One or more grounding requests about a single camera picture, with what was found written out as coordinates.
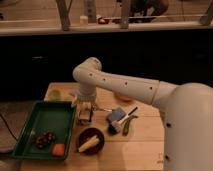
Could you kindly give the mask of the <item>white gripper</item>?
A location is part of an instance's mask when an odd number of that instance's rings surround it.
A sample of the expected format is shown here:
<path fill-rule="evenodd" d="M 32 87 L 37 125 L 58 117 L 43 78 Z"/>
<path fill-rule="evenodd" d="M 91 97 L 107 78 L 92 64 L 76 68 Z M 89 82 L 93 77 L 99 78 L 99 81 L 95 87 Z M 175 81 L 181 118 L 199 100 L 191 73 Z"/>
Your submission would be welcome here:
<path fill-rule="evenodd" d="M 90 110 L 88 122 L 92 122 L 93 117 L 93 107 L 96 104 L 95 96 L 85 96 L 85 95 L 77 95 L 75 94 L 72 101 L 72 106 L 77 107 L 78 112 L 78 123 L 80 125 L 84 125 L 84 119 L 82 118 L 82 111 Z"/>

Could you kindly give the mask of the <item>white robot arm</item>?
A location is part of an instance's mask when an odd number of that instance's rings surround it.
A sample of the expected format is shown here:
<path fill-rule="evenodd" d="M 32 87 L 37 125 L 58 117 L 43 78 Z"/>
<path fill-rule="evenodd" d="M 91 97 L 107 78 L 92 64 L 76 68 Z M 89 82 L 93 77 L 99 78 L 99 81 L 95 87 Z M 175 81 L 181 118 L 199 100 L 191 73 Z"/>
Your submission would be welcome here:
<path fill-rule="evenodd" d="M 157 108 L 164 119 L 164 171 L 213 171 L 213 88 L 176 85 L 106 73 L 90 57 L 73 69 L 80 101 L 94 101 L 98 87 Z"/>

